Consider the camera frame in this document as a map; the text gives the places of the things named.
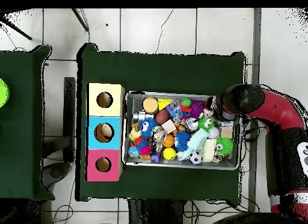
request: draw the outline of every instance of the red robot arm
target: red robot arm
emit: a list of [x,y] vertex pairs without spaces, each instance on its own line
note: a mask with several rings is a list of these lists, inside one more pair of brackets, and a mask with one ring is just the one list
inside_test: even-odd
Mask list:
[[307,116],[285,96],[248,84],[231,87],[217,97],[216,105],[220,119],[245,115],[264,123],[271,212],[308,220]]

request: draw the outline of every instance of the pink ball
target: pink ball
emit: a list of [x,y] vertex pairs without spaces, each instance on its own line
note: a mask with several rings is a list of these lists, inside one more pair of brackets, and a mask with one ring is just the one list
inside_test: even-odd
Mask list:
[[146,146],[140,149],[140,155],[150,155],[151,153],[151,147],[150,146]]

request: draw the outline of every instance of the green plush toy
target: green plush toy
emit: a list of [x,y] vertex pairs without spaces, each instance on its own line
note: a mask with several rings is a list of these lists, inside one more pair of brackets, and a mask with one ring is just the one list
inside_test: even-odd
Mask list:
[[215,119],[213,117],[202,117],[198,121],[198,126],[208,132],[215,126]]
[[216,151],[222,156],[226,156],[232,152],[233,141],[227,137],[219,137],[216,142]]
[[184,106],[189,107],[191,105],[191,100],[189,98],[184,98],[180,103]]

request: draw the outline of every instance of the green ball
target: green ball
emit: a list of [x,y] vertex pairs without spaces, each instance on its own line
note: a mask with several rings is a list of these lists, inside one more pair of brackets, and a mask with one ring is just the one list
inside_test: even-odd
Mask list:
[[0,108],[4,106],[10,97],[10,91],[7,84],[0,79]]
[[184,106],[190,106],[191,105],[191,100],[189,98],[184,98],[182,101],[181,101],[181,104],[184,105]]

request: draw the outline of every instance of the green table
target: green table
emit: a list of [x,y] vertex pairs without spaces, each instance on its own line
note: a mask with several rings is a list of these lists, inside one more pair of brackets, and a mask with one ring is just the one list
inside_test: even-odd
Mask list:
[[0,51],[0,77],[10,89],[0,108],[0,198],[53,199],[40,184],[42,65],[51,49]]
[[84,181],[86,84],[121,84],[126,91],[219,95],[242,84],[244,54],[149,55],[128,52],[98,52],[86,43],[77,54],[76,199],[228,199],[237,204],[239,169],[201,170],[168,167],[124,166],[119,182]]

